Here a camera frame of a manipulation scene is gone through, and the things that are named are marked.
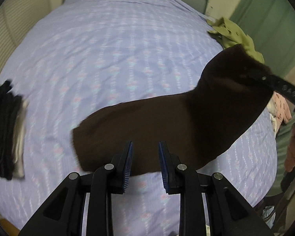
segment bed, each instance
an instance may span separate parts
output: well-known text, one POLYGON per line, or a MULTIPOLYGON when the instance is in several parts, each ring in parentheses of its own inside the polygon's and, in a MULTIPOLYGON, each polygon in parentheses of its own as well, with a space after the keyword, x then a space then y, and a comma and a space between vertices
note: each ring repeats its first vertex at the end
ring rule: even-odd
MULTIPOLYGON (((41 19, 0 73, 29 101, 25 178, 0 178, 0 213, 21 229, 71 172, 81 171, 71 130, 105 106, 182 93, 197 84, 222 47, 205 16, 181 0, 65 0, 41 19)), ((267 109, 224 154, 201 168, 223 173, 254 206, 277 169, 267 109)), ((113 196, 115 235, 178 232, 179 196, 165 193, 160 173, 131 177, 113 196)))

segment dark brown sweater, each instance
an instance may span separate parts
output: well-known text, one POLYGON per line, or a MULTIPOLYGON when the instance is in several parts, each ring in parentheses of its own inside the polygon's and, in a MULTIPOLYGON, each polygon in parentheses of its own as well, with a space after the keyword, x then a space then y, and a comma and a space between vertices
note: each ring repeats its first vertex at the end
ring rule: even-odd
POLYGON ((133 141, 131 175, 160 171, 158 142, 182 163, 199 169, 225 152, 258 118, 273 91, 247 78, 247 71, 269 68, 241 45, 217 54, 197 87, 186 93, 105 107, 73 129, 81 167, 95 171, 133 141))

